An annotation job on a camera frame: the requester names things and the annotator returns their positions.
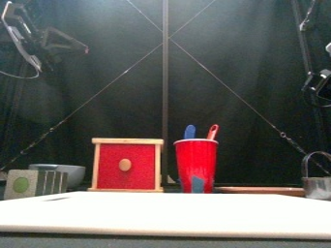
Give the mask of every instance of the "cable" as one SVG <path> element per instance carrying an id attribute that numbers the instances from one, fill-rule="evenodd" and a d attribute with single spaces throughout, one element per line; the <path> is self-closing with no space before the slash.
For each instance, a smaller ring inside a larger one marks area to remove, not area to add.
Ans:
<path id="1" fill-rule="evenodd" d="M 38 70 L 37 70 L 37 75 L 33 76 L 33 77 L 17 76 L 17 75 L 13 75 L 13 74 L 6 73 L 6 72 L 3 72 L 3 71 L 0 71 L 0 74 L 5 75 L 5 76 L 9 76 L 9 77 L 11 77 L 11 78 L 18 78 L 18 79 L 37 79 L 37 78 L 39 78 L 39 72 L 38 72 Z"/>
<path id="2" fill-rule="evenodd" d="M 304 91 L 304 99 L 305 99 L 305 102 L 309 106 L 313 106 L 316 108 L 321 108 L 321 109 L 329 109 L 331 108 L 331 105 L 321 105 L 318 103 L 318 101 L 314 101 L 314 102 L 310 102 L 309 99 L 308 99 L 308 91 Z"/>
<path id="3" fill-rule="evenodd" d="M 317 3 L 317 0 L 312 0 L 310 8 L 309 8 L 309 12 L 308 12 L 306 18 L 305 18 L 302 24 L 300 25 L 301 31 L 306 31 L 308 30 L 308 25 L 310 24 L 310 21 L 312 21 L 310 18 L 312 18 L 312 14 L 313 14 L 313 11 L 314 11 L 316 3 Z"/>

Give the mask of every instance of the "white tabletop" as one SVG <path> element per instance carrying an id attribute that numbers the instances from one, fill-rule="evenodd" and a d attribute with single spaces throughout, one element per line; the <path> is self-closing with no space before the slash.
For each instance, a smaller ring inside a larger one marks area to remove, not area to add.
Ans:
<path id="1" fill-rule="evenodd" d="M 0 232 L 331 239 L 331 202 L 280 195 L 75 192 L 0 209 Z"/>

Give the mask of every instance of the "wooden box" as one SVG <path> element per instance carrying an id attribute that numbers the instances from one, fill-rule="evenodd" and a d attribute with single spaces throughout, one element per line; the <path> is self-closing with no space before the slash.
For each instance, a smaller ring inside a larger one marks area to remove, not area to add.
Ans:
<path id="1" fill-rule="evenodd" d="M 97 151 L 90 191 L 163 191 L 163 139 L 93 139 L 93 143 Z"/>

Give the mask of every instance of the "black curtain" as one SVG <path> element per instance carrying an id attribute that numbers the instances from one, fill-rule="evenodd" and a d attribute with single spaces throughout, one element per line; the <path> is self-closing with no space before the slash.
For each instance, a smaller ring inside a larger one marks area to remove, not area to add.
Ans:
<path id="1" fill-rule="evenodd" d="M 183 138 L 186 126 L 194 124 L 197 136 L 205 138 L 217 123 L 222 127 L 218 183 L 301 185 L 304 154 L 280 131 L 308 152 L 322 145 L 321 123 L 302 96 L 308 72 L 292 1 L 169 2 L 166 171 L 177 180 L 173 143 Z M 300 1 L 304 15 L 310 2 Z M 0 76 L 2 165 L 46 135 L 7 170 L 26 169 L 33 163 L 81 165 L 87 167 L 90 183 L 93 138 L 162 139 L 163 1 L 38 3 L 39 28 L 61 29 L 90 46 L 90 54 L 63 54 L 54 71 L 46 70 L 35 80 Z M 328 1 L 320 8 L 318 28 L 306 33 L 316 70 L 330 63 Z M 2 71 L 31 75 L 15 48 L 7 53 Z"/>

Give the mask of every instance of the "red plastic cup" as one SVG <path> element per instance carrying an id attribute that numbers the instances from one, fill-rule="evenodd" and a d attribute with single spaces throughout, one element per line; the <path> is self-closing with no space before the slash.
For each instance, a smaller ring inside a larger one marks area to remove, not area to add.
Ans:
<path id="1" fill-rule="evenodd" d="M 175 142 L 185 193 L 214 192 L 218 144 L 211 139 L 182 139 Z"/>

